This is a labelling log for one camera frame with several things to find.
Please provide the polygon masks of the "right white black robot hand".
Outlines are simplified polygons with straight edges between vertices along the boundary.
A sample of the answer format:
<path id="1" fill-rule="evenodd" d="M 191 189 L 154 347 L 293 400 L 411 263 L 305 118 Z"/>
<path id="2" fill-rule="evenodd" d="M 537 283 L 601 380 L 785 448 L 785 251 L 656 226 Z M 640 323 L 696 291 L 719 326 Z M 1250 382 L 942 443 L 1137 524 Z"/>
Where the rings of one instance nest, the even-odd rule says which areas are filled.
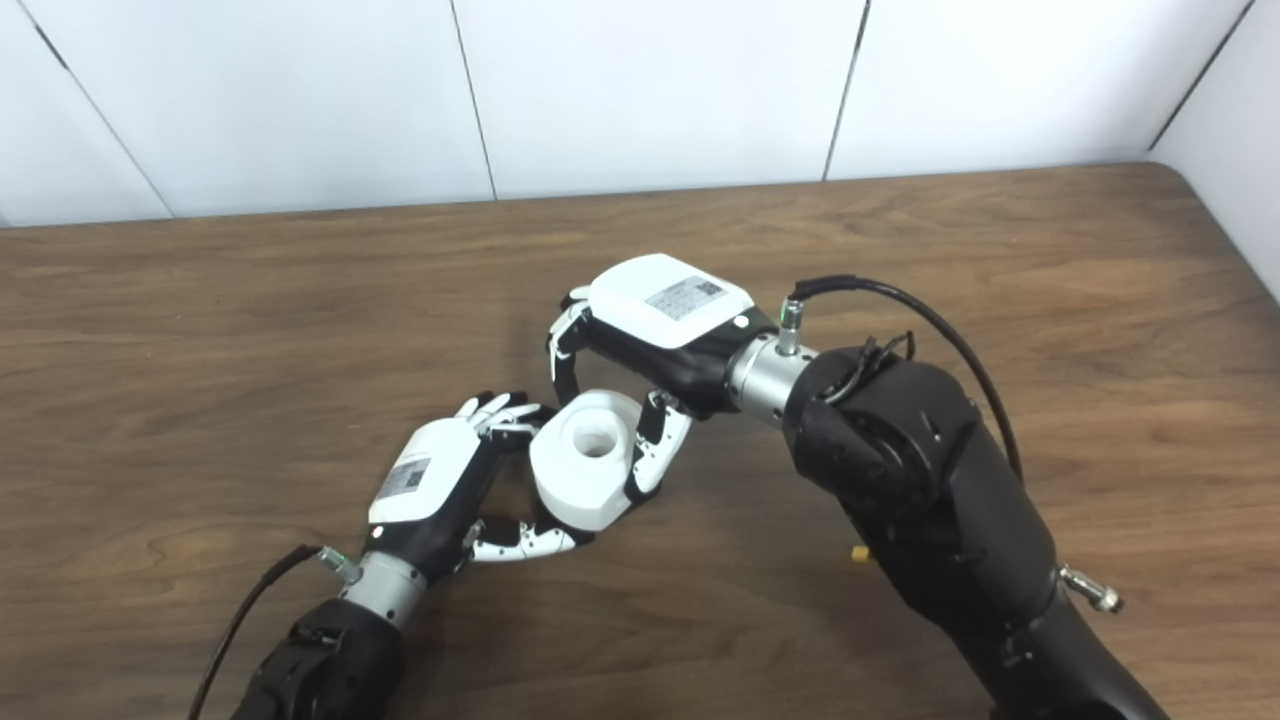
<path id="1" fill-rule="evenodd" d="M 626 454 L 623 495 L 632 503 L 658 492 L 694 421 L 740 411 L 733 365 L 778 331 L 745 290 L 662 252 L 612 266 L 571 290 L 559 309 L 547 352 L 562 406 L 581 393 L 575 366 L 584 351 L 653 384 Z"/>

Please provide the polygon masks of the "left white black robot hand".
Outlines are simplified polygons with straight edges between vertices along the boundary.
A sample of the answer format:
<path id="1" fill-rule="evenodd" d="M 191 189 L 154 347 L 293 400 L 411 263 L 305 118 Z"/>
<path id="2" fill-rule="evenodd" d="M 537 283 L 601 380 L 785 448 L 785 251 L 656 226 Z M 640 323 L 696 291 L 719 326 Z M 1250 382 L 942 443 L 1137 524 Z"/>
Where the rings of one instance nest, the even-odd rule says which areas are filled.
<path id="1" fill-rule="evenodd" d="M 434 584 L 468 562 L 522 562 L 590 544 L 595 533 L 558 520 L 540 500 L 524 520 L 481 512 L 507 460 L 529 451 L 554 414 L 525 392 L 485 391 L 421 425 L 369 507 L 361 553 L 398 560 Z"/>

